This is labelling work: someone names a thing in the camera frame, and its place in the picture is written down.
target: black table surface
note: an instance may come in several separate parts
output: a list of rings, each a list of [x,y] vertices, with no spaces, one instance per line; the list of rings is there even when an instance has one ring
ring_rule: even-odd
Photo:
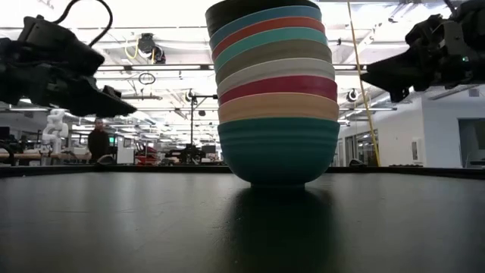
[[[0,179],[0,272],[485,272],[485,183],[325,174]]]

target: red bowl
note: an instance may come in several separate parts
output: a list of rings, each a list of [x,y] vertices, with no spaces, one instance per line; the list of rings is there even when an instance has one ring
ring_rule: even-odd
[[[257,80],[231,89],[219,98],[219,106],[233,99],[266,93],[304,93],[336,102],[335,81],[319,76],[288,76]]]
[[[284,27],[307,27],[315,30],[320,30],[325,33],[325,26],[319,21],[308,17],[282,17],[272,20],[266,20],[253,24],[249,27],[245,27],[222,40],[212,51],[212,61],[219,56],[222,51],[227,49],[235,42],[239,42],[241,39],[261,33],[268,30],[275,30]]]

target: man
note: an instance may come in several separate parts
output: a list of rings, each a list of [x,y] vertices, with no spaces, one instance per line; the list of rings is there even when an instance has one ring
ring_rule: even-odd
[[[91,152],[91,162],[97,162],[108,154],[109,136],[101,118],[96,118],[94,130],[88,136],[88,149]]]

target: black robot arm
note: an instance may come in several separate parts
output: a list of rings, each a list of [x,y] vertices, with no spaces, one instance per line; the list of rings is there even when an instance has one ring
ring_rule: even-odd
[[[94,73],[105,59],[91,46],[111,27],[106,3],[98,0],[108,9],[109,24],[89,45],[58,25],[78,1],[71,1],[55,22],[40,15],[25,17],[16,41],[0,39],[0,101],[16,105],[27,97],[36,105],[66,108],[79,116],[114,117],[136,111],[120,99],[120,92],[96,86]]]
[[[406,52],[369,64],[361,76],[389,92],[392,102],[401,102],[411,87],[420,92],[485,83],[485,1],[462,3],[449,19],[432,15],[405,41]]]

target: stack of bowls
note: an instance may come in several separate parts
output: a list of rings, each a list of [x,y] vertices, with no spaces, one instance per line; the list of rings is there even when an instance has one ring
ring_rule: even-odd
[[[206,14],[224,161],[260,187],[299,187],[333,160],[337,85],[318,6],[226,0]]]

